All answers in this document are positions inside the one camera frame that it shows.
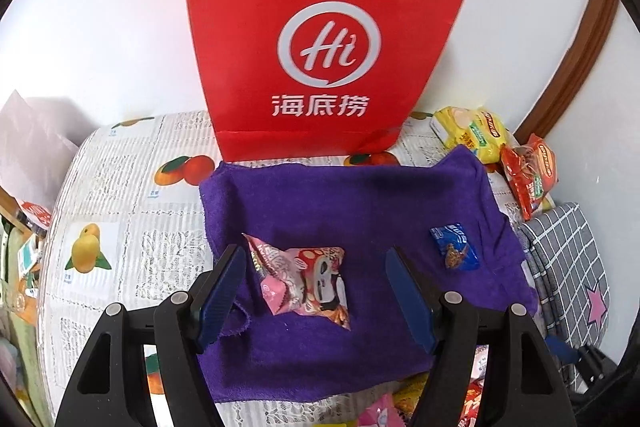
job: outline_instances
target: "wall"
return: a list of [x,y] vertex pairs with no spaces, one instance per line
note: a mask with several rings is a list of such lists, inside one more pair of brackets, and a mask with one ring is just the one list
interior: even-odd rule
[[557,201],[578,201],[607,273],[609,329],[602,350],[619,360],[638,312],[640,255],[640,34],[621,6],[586,83],[548,136],[558,152]]
[[[466,0],[419,107],[486,104],[515,128],[585,4]],[[100,124],[205,107],[184,0],[14,0],[0,79],[0,103],[17,88],[75,142]]]

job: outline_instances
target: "purple towel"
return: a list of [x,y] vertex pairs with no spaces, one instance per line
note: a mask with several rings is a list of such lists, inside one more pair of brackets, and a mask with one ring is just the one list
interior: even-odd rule
[[[503,310],[517,301],[536,311],[522,248],[484,166],[462,146],[431,168],[221,164],[200,193],[216,257],[229,243],[246,247],[242,232],[282,250],[343,247],[351,318],[348,331],[325,317],[271,315],[249,263],[225,324],[232,335],[200,356],[215,401],[315,401],[427,370],[431,357],[412,339],[386,280],[385,252],[394,245],[443,291],[479,306]],[[450,223],[462,223],[480,269],[444,267],[429,229]]]

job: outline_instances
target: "small blue wrapper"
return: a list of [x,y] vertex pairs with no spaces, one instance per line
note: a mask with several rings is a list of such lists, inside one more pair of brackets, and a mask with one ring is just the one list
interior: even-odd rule
[[444,257],[444,266],[452,270],[465,271],[477,270],[480,267],[478,254],[466,238],[460,223],[436,227],[430,232],[438,244],[441,256]]

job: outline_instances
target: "haidilao logo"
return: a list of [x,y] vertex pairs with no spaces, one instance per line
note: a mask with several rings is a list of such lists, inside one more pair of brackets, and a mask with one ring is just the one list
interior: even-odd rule
[[278,38],[278,59],[300,84],[339,87],[373,67],[381,44],[371,15],[353,4],[327,1],[300,10],[285,24]]

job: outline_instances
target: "gray plaid cloth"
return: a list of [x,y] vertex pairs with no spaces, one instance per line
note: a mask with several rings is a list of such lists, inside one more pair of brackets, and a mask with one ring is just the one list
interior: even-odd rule
[[[518,237],[540,295],[547,333],[573,347],[599,346],[609,318],[609,285],[580,206],[563,203],[520,225]],[[597,309],[594,301],[600,297],[607,311],[594,319],[591,309]],[[567,387],[577,389],[582,380],[575,367],[560,369]]]

